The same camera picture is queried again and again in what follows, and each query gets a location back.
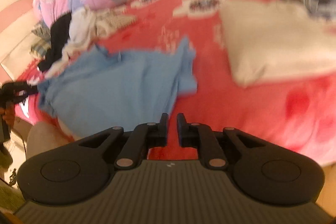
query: wooden floor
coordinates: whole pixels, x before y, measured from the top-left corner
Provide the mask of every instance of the wooden floor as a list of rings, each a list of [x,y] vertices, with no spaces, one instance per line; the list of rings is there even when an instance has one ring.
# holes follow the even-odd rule
[[[336,164],[323,168],[325,184],[317,200],[317,204],[330,215],[336,217]]]

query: pink comforter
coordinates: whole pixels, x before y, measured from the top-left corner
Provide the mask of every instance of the pink comforter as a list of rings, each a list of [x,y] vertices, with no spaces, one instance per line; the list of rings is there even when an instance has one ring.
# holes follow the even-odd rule
[[[137,0],[125,7],[137,23],[109,39],[99,41],[110,52],[129,48],[174,51],[188,35],[197,57],[194,74],[196,95],[178,98],[171,115],[168,146],[155,148],[152,159],[193,159],[194,149],[178,145],[176,115],[189,122],[206,123],[213,130],[232,126],[313,158],[319,164],[336,161],[336,74],[313,80],[260,85],[243,89],[231,78],[217,13],[225,0]],[[43,76],[33,64],[21,78]],[[28,101],[29,119],[45,119]],[[21,108],[17,113],[25,118]]]

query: ribbed black surface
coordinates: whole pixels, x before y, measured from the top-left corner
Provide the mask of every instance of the ribbed black surface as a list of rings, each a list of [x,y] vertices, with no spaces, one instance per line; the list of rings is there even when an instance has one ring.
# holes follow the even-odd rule
[[[327,224],[316,204],[277,208],[239,192],[224,172],[199,161],[143,161],[118,172],[90,200],[67,207],[28,202],[17,213],[25,224]]]

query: bed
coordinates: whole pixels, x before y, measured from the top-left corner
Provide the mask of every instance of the bed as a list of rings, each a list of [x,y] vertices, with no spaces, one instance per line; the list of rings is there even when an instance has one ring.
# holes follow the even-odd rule
[[[225,0],[135,0],[118,7],[136,15],[133,25],[99,40],[110,52],[153,49],[173,52],[187,35],[196,50],[195,95],[178,98],[170,116],[168,145],[154,148],[151,159],[194,159],[180,148],[176,115],[220,131],[231,126],[313,158],[320,165],[336,162],[336,73],[316,79],[238,87],[232,80],[218,8]],[[33,61],[19,80],[43,80]],[[16,114],[35,124],[55,122],[37,108],[38,96],[16,107]]]

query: light blue t-shirt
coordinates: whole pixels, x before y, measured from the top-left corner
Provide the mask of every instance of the light blue t-shirt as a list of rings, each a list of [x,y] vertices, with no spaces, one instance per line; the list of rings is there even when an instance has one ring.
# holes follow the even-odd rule
[[[94,46],[60,76],[38,85],[39,108],[80,137],[113,126],[133,130],[171,113],[178,94],[194,93],[195,52],[183,38],[174,54]]]

